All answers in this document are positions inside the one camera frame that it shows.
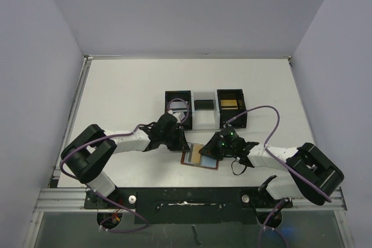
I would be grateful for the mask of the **black white three-bin tray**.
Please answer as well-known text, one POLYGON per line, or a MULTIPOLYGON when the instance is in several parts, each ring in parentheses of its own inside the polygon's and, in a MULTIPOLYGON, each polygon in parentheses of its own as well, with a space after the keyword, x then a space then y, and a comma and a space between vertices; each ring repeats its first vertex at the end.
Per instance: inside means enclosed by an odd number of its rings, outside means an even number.
POLYGON ((242 89, 216 89, 214 91, 166 91, 165 109, 183 112, 186 131, 215 131, 229 123, 234 128, 247 126, 247 115, 242 89))

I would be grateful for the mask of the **dark card pocket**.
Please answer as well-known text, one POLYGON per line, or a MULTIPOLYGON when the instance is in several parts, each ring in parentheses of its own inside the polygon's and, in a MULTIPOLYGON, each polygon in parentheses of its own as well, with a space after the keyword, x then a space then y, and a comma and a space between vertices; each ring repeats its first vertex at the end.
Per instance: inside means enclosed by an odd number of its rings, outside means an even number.
POLYGON ((195 110, 214 110, 214 101, 211 99, 197 99, 194 100, 194 107, 195 110))

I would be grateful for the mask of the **yellow gold card front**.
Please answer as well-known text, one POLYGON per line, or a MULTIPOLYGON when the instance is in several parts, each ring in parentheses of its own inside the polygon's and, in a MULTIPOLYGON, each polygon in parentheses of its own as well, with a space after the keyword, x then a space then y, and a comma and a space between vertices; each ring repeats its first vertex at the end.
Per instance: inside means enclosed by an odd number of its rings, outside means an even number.
POLYGON ((238 101, 236 99, 222 99, 220 101, 221 110, 237 110, 238 101))

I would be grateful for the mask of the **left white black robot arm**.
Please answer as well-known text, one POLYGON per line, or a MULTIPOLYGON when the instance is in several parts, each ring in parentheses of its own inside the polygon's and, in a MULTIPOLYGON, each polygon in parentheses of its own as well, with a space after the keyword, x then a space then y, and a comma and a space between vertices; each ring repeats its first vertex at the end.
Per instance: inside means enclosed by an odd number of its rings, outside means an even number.
POLYGON ((109 132, 89 125, 61 153, 60 170, 98 193, 98 201, 111 208, 118 201, 116 185, 103 171, 113 154, 148 152, 165 145, 170 151, 189 151, 182 112, 168 111, 156 122, 138 124, 132 131, 109 132))

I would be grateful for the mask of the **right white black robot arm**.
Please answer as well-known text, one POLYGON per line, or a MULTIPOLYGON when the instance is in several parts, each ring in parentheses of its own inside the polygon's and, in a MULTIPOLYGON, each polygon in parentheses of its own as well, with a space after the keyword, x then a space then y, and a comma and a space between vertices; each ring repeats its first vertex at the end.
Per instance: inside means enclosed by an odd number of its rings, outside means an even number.
POLYGON ((289 172, 275 178, 259 192, 262 205, 271 207, 283 198, 304 197, 322 206, 345 179, 343 172, 314 144, 269 147, 240 137, 232 126, 216 132, 199 153, 217 161, 232 157, 245 168, 270 168, 289 172))

